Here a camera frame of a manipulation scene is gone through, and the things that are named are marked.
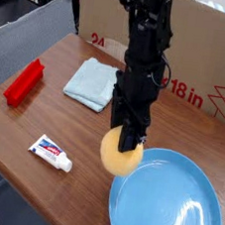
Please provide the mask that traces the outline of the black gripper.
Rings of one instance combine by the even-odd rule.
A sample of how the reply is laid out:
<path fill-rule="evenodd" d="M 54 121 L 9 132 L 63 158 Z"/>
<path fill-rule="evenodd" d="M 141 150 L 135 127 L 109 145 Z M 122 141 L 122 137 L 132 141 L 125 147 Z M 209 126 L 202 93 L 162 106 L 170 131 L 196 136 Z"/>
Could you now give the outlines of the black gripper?
<path fill-rule="evenodd" d="M 111 104 L 111 128 L 123 126 L 119 137 L 120 153 L 135 150 L 146 142 L 146 131 L 150 126 L 150 107 L 158 99 L 159 91 L 165 89 L 169 81 L 163 81 L 165 68 L 169 64 L 162 61 L 151 66 L 126 66 L 116 72 Z"/>

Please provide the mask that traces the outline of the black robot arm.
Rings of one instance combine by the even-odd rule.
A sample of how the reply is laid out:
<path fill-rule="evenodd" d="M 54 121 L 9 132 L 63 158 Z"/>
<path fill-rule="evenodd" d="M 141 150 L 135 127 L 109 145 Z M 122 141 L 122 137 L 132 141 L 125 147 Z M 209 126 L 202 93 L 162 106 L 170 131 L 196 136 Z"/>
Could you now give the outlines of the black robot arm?
<path fill-rule="evenodd" d="M 125 69 L 116 72 L 111 104 L 112 128 L 120 127 L 118 151 L 135 150 L 146 142 L 151 123 L 150 107 L 170 72 L 164 51 L 169 48 L 173 0 L 119 0 L 129 13 L 129 46 L 125 51 Z"/>

